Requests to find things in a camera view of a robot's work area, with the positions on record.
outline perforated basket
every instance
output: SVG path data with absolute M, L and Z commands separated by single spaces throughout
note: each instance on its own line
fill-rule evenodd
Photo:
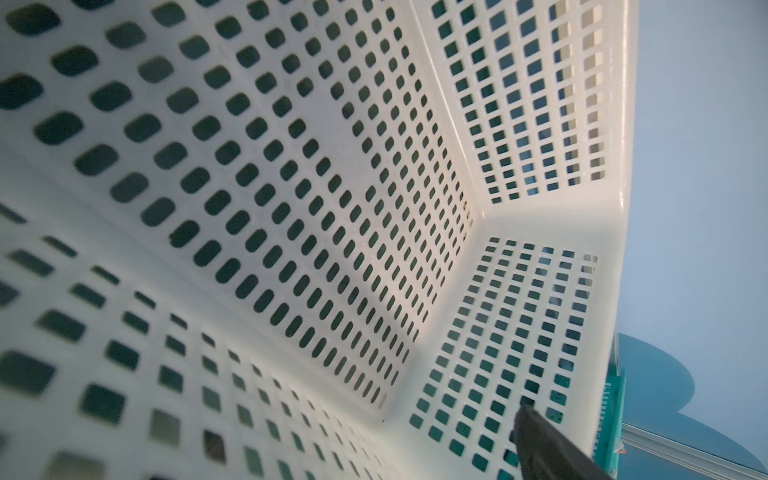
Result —
M 591 453 L 634 4 L 6 0 L 0 477 Z

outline white plastic surface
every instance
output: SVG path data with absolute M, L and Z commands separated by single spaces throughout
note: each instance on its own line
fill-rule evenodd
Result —
M 632 5 L 551 3 L 463 20 L 467 0 L 437 19 L 379 0 L 4 3 L 0 202 L 27 221 L 0 217 L 0 475 L 258 476 L 247 447 L 267 478 L 505 478 L 521 400 L 588 452 L 626 231 Z M 15 376 L 10 352 L 55 372 Z M 155 410 L 179 420 L 171 445 Z

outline metal strip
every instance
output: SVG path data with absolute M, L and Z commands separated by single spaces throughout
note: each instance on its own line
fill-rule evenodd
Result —
M 624 423 L 621 440 L 717 480 L 768 480 L 768 475 Z

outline teal plastic object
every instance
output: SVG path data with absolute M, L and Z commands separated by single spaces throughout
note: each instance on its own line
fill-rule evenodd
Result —
M 624 371 L 617 374 L 616 367 L 608 367 L 603 391 L 598 436 L 592 459 L 612 478 L 618 476 L 619 451 L 622 450 L 621 426 L 624 424 Z

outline perforated plastic panel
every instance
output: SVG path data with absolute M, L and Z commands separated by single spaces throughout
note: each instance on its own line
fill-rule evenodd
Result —
M 509 478 L 521 402 L 589 451 L 633 30 L 582 4 L 4 3 L 2 475 Z

